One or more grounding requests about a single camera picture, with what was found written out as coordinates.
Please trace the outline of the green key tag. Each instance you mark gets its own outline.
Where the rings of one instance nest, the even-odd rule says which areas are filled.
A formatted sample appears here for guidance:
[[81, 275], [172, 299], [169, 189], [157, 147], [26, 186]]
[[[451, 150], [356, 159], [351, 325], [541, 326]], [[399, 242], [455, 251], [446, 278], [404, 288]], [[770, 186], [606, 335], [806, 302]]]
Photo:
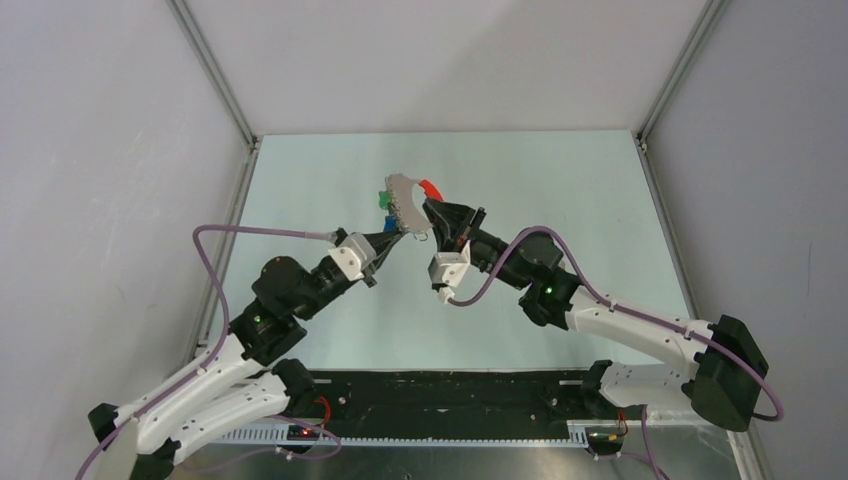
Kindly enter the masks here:
[[378, 206], [382, 210], [388, 210], [391, 202], [391, 195], [388, 191], [378, 192]]

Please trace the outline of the red-handled key organizer with rings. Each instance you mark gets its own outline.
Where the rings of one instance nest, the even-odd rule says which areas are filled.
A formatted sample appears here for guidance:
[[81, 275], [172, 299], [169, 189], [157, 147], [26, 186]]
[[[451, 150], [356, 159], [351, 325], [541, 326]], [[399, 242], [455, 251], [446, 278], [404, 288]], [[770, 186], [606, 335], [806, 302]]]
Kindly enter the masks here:
[[388, 196], [387, 209], [395, 218], [397, 227], [414, 236], [426, 235], [432, 228], [431, 222], [422, 213], [414, 193], [420, 190], [426, 199], [443, 201], [440, 190], [429, 180], [413, 179], [404, 174], [394, 173], [385, 178], [385, 192]]

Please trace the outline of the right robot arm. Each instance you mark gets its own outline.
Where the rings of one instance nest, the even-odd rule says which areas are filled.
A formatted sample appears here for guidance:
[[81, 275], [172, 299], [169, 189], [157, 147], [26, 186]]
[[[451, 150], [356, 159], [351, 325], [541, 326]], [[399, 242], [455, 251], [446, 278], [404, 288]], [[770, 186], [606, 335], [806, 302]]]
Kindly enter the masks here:
[[437, 253], [431, 279], [443, 302], [467, 307], [500, 280], [520, 291], [518, 304], [541, 327], [596, 335], [656, 359], [642, 367], [598, 361], [580, 392], [583, 409], [604, 418], [618, 407], [690, 407], [707, 422], [745, 432], [759, 418], [768, 363], [745, 323], [664, 317], [594, 287], [563, 238], [546, 226], [523, 229], [511, 243], [484, 231], [482, 209], [427, 199]]

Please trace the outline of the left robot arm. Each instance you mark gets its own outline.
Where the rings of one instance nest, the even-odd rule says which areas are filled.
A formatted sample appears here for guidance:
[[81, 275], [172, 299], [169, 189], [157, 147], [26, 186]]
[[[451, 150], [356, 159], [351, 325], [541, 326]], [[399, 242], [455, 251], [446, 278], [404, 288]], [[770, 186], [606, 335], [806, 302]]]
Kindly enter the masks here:
[[254, 299], [232, 317], [219, 279], [213, 281], [225, 325], [218, 339], [194, 360], [139, 399], [102, 403], [88, 414], [98, 441], [77, 473], [83, 478], [101, 453], [126, 440], [129, 465], [122, 479], [166, 479], [201, 447], [266, 417], [304, 416], [316, 403], [315, 381], [287, 353], [307, 335], [302, 323], [358, 283], [374, 285], [375, 273], [395, 244], [399, 229], [318, 233], [275, 229], [273, 235], [326, 241], [331, 247], [312, 269], [277, 256], [252, 285]]

